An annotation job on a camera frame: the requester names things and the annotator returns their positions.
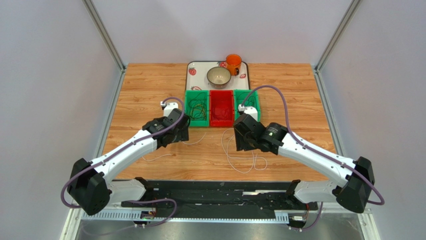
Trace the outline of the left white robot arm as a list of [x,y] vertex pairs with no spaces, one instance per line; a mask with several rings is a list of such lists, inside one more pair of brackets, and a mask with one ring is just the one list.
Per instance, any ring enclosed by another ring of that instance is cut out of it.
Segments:
[[166,116],[147,122],[133,137],[114,150],[98,158],[77,160],[69,181],[61,190],[68,193],[89,216],[106,206],[127,201],[138,201],[147,188],[137,179],[116,180],[116,176],[147,154],[172,143],[189,140],[191,119],[179,108]]

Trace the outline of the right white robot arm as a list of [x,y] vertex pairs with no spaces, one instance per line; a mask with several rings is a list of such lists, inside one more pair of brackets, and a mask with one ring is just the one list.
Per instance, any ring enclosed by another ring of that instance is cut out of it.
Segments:
[[292,181],[286,192],[299,202],[338,203],[357,214],[365,211],[375,184],[369,159],[361,156],[354,160],[334,154],[279,123],[264,126],[246,113],[237,118],[233,129],[237,151],[260,150],[290,158],[328,178],[324,181]]

